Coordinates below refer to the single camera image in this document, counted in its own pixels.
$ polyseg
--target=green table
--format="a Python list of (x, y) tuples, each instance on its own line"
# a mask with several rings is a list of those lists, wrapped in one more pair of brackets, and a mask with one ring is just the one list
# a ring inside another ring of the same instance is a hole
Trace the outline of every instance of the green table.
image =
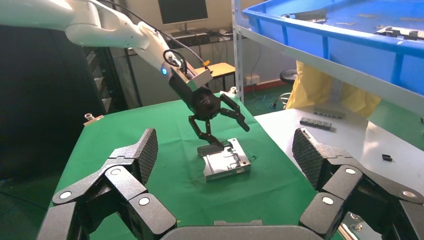
[[(212, 133), (220, 140), (237, 138), (251, 161), (250, 173), (205, 182), (199, 140), (183, 101), (132, 109), (106, 115), (84, 128), (69, 158), (56, 192), (97, 171), (111, 152), (136, 143), (146, 128), (155, 128), (159, 144), (157, 161), (147, 183), (176, 217), (178, 226), (213, 225), (214, 221), (265, 225), (297, 225), (315, 196), (307, 179), (236, 99), (246, 116), (249, 132), (235, 120), (217, 116)], [(133, 240), (117, 214), (107, 217), (92, 240)]]

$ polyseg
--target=blue plastic crate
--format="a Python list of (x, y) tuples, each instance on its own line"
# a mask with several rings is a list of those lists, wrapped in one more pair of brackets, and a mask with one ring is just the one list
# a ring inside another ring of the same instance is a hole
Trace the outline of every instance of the blue plastic crate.
[[(323, 24), (282, 17), (322, 8)], [(258, 34), (424, 96), (424, 42), (374, 34), (424, 30), (424, 0), (269, 0), (243, 13)]]

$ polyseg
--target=desk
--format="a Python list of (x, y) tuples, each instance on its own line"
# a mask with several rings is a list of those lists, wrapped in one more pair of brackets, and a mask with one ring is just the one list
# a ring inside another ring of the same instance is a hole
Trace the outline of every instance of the desk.
[[(315, 115), (314, 106), (272, 112), (256, 116), (255, 119), (300, 171), (293, 157), (293, 136), (297, 128), (307, 128), (318, 142), (345, 149), (368, 170), (424, 195), (423, 151), (343, 106), (325, 103), (319, 107), (343, 112), (345, 119)], [(300, 125), (302, 117), (332, 123), (335, 132)], [(393, 161), (383, 161), (382, 154), (390, 155)], [(362, 240), (379, 239), (377, 233), (366, 224), (363, 224), (362, 231), (355, 233)]]
[[(218, 139), (238, 139), (251, 161), (249, 173), (205, 182), (205, 162), (197, 147), (206, 142), (197, 138), (188, 123), (193, 113), (178, 100), (108, 114), (86, 126), (56, 192), (97, 171), (114, 149), (136, 143), (146, 128), (155, 128), (159, 151), (146, 186), (174, 214), (179, 227), (213, 225), (216, 220), (297, 225), (314, 189), (241, 102), (234, 101), (249, 132), (222, 115), (210, 124)], [(134, 240), (134, 236), (114, 213), (90, 239)]]
[[(219, 79), (222, 78), (222, 90), (224, 92), (227, 91), (226, 86), (225, 86), (225, 77), (226, 76), (230, 76), (230, 75), (235, 75), (236, 74), (236, 68), (234, 66), (231, 66), (230, 64), (226, 63), (226, 62), (220, 62), (217, 64), (213, 64), (213, 65), (209, 65), (207, 66), (209, 68), (209, 70), (212, 71), (212, 79)], [(200, 67), (200, 68), (196, 68), (196, 72), (201, 72), (203, 71), (204, 68)], [(236, 85), (236, 76), (234, 76), (234, 86)]]

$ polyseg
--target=monitor screen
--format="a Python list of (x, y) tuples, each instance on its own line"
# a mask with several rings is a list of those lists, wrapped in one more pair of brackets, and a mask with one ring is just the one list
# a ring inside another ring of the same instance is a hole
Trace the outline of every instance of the monitor screen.
[(207, 19), (205, 0), (158, 0), (163, 24)]

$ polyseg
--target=wall socket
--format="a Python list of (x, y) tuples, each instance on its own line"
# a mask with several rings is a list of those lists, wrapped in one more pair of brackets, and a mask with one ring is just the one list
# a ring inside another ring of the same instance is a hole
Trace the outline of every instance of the wall socket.
[(252, 75), (252, 76), (246, 76), (244, 78), (244, 85), (245, 86), (250, 86), (250, 85), (256, 85), (259, 84), (259, 76), (258, 75)]

